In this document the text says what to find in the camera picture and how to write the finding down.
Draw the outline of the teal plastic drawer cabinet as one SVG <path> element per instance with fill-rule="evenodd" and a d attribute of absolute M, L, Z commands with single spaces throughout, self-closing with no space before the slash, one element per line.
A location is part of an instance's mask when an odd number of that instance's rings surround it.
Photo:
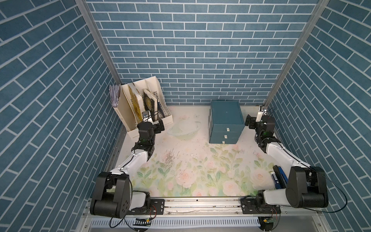
<path fill-rule="evenodd" d="M 210 144 L 236 144 L 245 128 L 238 101 L 212 100 L 208 123 Z"/>

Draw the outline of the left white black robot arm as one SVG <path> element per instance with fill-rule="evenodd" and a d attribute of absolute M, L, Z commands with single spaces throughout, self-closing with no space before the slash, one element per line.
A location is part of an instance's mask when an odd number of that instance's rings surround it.
<path fill-rule="evenodd" d="M 150 194 L 135 191 L 131 176 L 151 158 L 155 149 L 155 138 L 165 130 L 163 121 L 157 124 L 142 121 L 138 125 L 139 139 L 131 149 L 129 157 L 109 172 L 101 172 L 92 194 L 90 214 L 109 218 L 124 218 L 130 211 L 146 213 L 150 210 Z"/>

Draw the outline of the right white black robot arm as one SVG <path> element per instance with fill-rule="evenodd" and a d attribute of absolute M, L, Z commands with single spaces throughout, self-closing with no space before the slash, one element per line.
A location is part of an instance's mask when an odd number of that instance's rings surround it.
<path fill-rule="evenodd" d="M 263 214 L 277 212 L 280 206 L 293 208 L 326 208 L 328 191 L 325 172 L 322 168 L 304 162 L 273 135 L 275 119 L 269 115 L 246 117 L 246 126 L 255 130 L 255 141 L 261 150 L 273 157 L 278 164 L 271 172 L 275 188 L 260 190 L 255 198 L 245 197 L 243 207 L 255 207 Z"/>

